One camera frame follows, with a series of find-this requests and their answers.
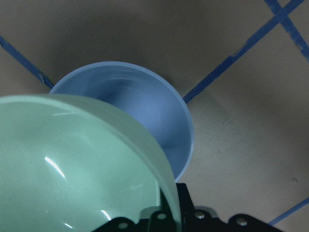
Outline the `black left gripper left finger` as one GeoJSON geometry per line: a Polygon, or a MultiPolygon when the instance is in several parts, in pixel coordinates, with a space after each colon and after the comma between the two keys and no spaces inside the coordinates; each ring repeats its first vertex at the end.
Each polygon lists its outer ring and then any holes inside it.
{"type": "Polygon", "coordinates": [[[96,228],[94,232],[176,232],[177,223],[173,219],[171,207],[160,190],[160,207],[148,218],[140,218],[138,223],[126,217],[116,217],[96,228]]]}

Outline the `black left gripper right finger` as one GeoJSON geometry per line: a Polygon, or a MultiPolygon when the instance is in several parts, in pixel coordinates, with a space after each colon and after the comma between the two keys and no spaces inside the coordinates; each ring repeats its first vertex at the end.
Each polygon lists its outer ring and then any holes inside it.
{"type": "Polygon", "coordinates": [[[185,183],[176,184],[183,232],[279,232],[280,230],[246,214],[236,214],[228,222],[196,208],[185,183]]]}

